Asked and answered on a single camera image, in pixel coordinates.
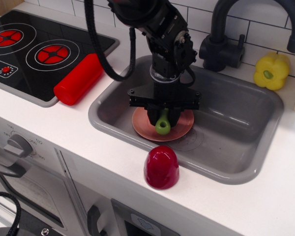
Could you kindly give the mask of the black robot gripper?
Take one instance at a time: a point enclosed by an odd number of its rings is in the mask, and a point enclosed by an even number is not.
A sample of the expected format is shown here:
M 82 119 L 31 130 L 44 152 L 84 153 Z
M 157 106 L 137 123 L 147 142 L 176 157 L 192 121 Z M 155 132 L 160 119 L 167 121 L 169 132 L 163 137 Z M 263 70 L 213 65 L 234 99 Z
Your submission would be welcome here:
M 161 111 L 168 109 L 167 119 L 171 127 L 176 126 L 181 111 L 197 110 L 201 93 L 191 88 L 195 83 L 195 73 L 187 71 L 171 78 L 163 77 L 156 71 L 150 71 L 151 83 L 130 88 L 130 105 L 144 107 L 151 125 L 155 126 Z

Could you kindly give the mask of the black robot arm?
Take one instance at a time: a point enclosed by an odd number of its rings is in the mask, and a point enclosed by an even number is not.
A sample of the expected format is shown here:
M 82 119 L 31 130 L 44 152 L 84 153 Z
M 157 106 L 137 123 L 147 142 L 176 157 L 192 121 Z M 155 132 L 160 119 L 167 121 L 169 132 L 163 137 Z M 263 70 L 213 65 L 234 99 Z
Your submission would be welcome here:
M 128 91 L 130 106 L 146 109 L 153 126 L 166 109 L 170 127 L 176 126 L 181 112 L 197 110 L 201 98 L 190 88 L 197 52 L 187 22 L 167 0 L 111 0 L 109 7 L 122 23 L 142 32 L 152 53 L 152 83 Z

